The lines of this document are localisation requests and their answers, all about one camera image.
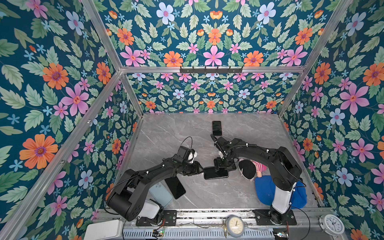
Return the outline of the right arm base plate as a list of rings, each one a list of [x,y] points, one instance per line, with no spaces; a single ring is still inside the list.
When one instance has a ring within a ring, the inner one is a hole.
[[[292,210],[289,210],[286,213],[281,214],[280,212],[273,209],[270,209],[270,210],[258,209],[258,210],[253,210],[253,213],[255,214],[255,219],[256,219],[257,225],[259,226],[264,226],[264,225],[296,226],[297,225],[297,220]]]

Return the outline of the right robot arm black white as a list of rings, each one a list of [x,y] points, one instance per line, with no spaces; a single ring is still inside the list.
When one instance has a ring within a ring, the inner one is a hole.
[[[227,141],[213,134],[211,138],[221,153],[219,158],[214,159],[216,171],[234,171],[236,165],[239,165],[235,160],[240,159],[256,161],[267,166],[276,186],[271,215],[276,217],[286,215],[291,209],[292,194],[302,174],[302,169],[290,151],[285,147],[268,149],[237,138]]]

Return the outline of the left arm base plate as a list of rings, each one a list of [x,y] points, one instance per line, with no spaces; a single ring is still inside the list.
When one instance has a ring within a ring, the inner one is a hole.
[[[161,210],[153,218],[138,217],[136,221],[137,227],[160,227],[171,226],[174,227],[177,221],[176,210]]]

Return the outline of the black phone pink edge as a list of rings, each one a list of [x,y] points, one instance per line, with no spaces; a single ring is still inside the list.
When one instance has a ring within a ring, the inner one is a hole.
[[[214,136],[222,136],[222,122],[221,121],[213,121],[212,122],[212,130]]]

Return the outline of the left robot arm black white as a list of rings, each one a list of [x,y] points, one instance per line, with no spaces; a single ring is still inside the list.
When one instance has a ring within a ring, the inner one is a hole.
[[[164,159],[159,165],[148,170],[124,172],[119,182],[108,191],[107,206],[127,221],[136,217],[154,219],[159,215],[162,206],[155,204],[156,209],[150,207],[147,201],[149,189],[155,184],[178,174],[183,176],[198,175],[203,172],[199,162],[177,162],[171,158]]]

